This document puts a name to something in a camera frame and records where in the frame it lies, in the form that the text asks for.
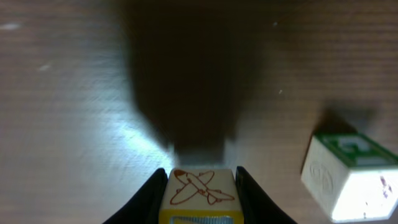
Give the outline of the yellow block letter O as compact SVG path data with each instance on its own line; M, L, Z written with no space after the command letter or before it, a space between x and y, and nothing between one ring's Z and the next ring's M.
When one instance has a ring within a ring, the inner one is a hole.
M232 170L173 169L159 209L159 223L243 224Z

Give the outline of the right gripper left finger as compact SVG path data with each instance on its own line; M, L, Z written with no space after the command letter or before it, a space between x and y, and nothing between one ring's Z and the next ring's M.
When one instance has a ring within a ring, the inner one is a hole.
M157 169L142 187L103 224L159 224L159 211L168 177Z

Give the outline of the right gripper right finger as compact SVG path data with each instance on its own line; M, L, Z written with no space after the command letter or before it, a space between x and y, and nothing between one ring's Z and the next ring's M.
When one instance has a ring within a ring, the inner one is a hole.
M236 188L245 224L297 224L242 166L236 168Z

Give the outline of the white block green side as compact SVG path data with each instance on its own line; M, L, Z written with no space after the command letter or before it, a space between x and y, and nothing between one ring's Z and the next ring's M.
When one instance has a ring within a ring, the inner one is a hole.
M387 220L397 207L397 156L360 133L313 135L301 180L333 223Z

